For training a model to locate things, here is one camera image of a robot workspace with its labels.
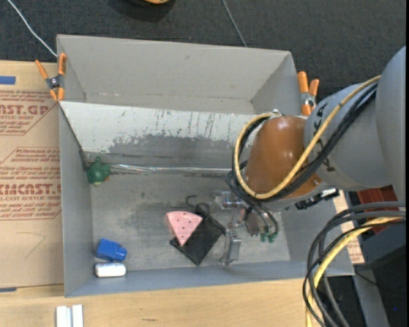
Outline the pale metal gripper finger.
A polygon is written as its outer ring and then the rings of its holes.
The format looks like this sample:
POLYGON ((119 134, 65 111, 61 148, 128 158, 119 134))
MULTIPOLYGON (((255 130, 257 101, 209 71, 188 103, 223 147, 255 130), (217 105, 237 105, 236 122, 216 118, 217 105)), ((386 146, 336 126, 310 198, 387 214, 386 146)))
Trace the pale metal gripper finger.
POLYGON ((214 202, 224 210, 242 208, 243 201, 231 191, 214 191, 214 202))
POLYGON ((238 237, 235 230, 227 230, 225 233, 224 252, 219 262, 224 265, 230 265, 239 259, 242 239, 238 237))

